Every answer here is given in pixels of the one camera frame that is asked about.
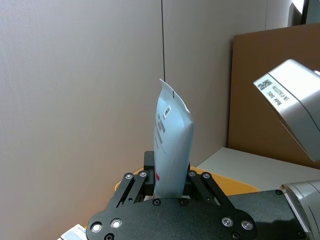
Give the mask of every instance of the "white pouch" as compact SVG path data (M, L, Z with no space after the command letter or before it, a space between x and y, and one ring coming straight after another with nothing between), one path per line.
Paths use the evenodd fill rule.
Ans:
M161 81L154 126L154 194L161 198L183 195L194 123L187 106L166 82Z

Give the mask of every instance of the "white wall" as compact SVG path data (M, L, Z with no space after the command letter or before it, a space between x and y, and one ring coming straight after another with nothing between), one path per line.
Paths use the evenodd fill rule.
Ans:
M191 163L198 165L227 142L232 39L261 31L267 0L164 0L166 81L195 122Z
M50 240L153 148L158 0L0 3L0 232Z

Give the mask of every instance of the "orange object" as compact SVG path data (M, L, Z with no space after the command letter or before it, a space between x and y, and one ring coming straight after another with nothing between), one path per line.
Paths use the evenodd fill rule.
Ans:
M142 171L143 168L136 171L134 174L138 174L140 171ZM191 166L190 170L196 171L198 174L202 174L203 172L206 172L205 170L202 170L200 168ZM221 176L219 174L211 173L216 183L219 185L219 187L222 189L225 195L236 195L236 194L248 194L248 193L255 193L259 192L260 190L254 186L251 186L249 184L246 184L244 182L240 182L237 180L234 180L232 178L228 178L225 176ZM114 190L116 191L120 182L118 182Z

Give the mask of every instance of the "qr code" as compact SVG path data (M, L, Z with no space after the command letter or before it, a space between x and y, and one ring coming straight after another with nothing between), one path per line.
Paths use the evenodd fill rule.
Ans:
M262 91L263 89L265 89L266 87L270 86L271 84L272 84L271 81L265 80L265 81L263 81L262 83L260 83L258 85L258 88L260 88L260 90Z

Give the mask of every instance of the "brown cardboard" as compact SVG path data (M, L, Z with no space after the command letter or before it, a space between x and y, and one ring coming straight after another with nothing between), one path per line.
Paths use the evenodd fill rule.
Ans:
M228 147L320 169L253 85L287 59L320 70L320 23L234 37Z

